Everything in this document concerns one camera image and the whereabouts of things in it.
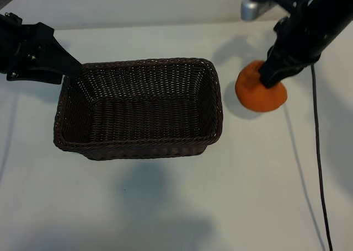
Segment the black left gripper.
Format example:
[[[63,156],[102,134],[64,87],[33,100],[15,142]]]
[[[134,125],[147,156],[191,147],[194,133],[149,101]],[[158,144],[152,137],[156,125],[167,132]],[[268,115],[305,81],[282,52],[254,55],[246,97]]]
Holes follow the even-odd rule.
[[[43,24],[22,24],[13,13],[1,15],[1,73],[7,81],[61,84],[63,75],[80,75],[82,64]]]

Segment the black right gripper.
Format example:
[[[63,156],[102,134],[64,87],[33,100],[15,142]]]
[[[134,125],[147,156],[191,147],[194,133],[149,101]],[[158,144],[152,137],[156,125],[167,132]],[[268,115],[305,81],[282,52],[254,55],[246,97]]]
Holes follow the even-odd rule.
[[[334,31],[328,24],[329,20],[325,19],[326,15],[320,4],[305,1],[275,25],[276,41],[260,68],[266,88],[299,74],[319,60],[323,50],[334,39]]]

